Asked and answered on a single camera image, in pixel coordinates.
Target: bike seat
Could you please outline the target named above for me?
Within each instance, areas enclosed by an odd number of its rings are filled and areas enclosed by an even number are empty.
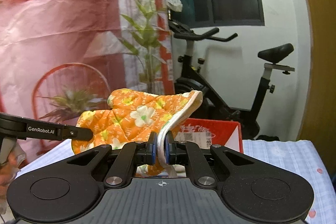
[[[267,50],[258,52],[258,57],[265,61],[276,64],[285,59],[291,52],[293,52],[293,50],[293,45],[287,43],[279,47],[269,48]]]

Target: pink backdrop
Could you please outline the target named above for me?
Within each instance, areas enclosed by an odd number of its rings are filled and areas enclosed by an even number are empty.
[[[91,96],[93,109],[107,108],[103,99],[124,87],[173,93],[163,0],[0,2],[0,111],[38,119],[59,110],[55,96],[68,98],[71,93],[72,99],[79,91]],[[149,5],[152,12],[144,13],[139,5]],[[139,31],[137,26],[146,23]],[[142,34],[142,42],[134,33]],[[148,34],[148,41],[154,41],[150,47],[144,43]],[[148,56],[155,60],[155,68],[147,67]],[[65,118],[62,109],[57,121],[75,124],[81,110],[71,108]],[[55,117],[44,119],[55,122]],[[55,144],[21,142],[29,161]]]

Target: green leaves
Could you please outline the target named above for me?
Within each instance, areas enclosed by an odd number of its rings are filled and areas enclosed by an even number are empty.
[[[135,21],[134,21],[134,19],[133,18],[131,18],[131,17],[129,17],[129,16],[127,16],[127,15],[121,15],[124,19],[126,19],[131,25],[132,25],[132,27],[133,28],[135,28],[135,29],[137,29],[139,32],[141,32],[141,27],[139,26],[139,24],[138,23],[136,23]]]
[[[144,47],[147,50],[147,53],[144,55],[141,54],[137,48],[132,43],[132,41],[127,41],[124,38],[120,38],[119,41],[128,49],[130,50],[131,55],[137,56],[138,60],[140,61],[143,72],[139,73],[139,81],[142,83],[147,84],[148,92],[152,93],[153,82],[155,81],[155,77],[157,72],[161,69],[161,64],[165,63],[159,57],[154,55],[155,48],[160,47],[159,42],[159,28],[157,26],[153,26],[153,17],[157,14],[155,10],[155,1],[154,0],[134,0],[137,10],[139,11],[138,14],[142,15],[140,20],[133,19],[127,15],[122,15],[127,22],[133,27],[130,30],[130,34],[132,35],[133,40]]]
[[[134,47],[130,42],[128,42],[126,39],[124,38],[120,38],[119,41],[127,48],[131,51],[132,55],[139,55],[139,50]]]
[[[88,90],[63,90],[63,95],[54,97],[42,97],[50,100],[54,110],[40,117],[53,122],[64,122],[79,117],[84,111],[98,110],[105,98],[98,98],[96,94]]]

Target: person's hand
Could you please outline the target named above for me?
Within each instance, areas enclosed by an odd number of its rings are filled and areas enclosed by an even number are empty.
[[[13,152],[8,156],[8,162],[0,167],[0,199],[6,197],[9,184],[18,172],[16,157]]]

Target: crosshair marking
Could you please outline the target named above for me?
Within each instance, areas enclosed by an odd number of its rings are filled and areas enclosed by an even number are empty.
[[[157,183],[157,184],[160,185],[161,187],[163,187],[163,186],[166,186],[166,185],[169,184],[169,183],[164,182],[164,181],[160,181],[160,182]]]

